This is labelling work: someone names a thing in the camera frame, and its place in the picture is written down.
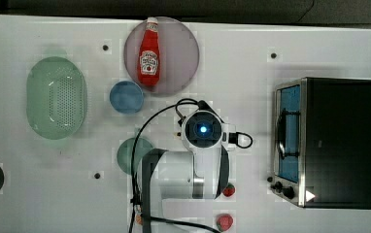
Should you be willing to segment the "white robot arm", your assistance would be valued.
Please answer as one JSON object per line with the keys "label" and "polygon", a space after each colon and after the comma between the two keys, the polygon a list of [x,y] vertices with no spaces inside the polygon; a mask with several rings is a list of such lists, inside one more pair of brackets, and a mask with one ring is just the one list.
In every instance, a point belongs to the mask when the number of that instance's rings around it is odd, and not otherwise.
{"label": "white robot arm", "polygon": [[180,151],[153,149],[139,167],[142,233],[156,233],[160,223],[183,230],[194,228],[218,233],[189,218],[168,218],[165,200],[215,200],[228,185],[230,162],[229,125],[212,110],[197,110],[181,126]]}

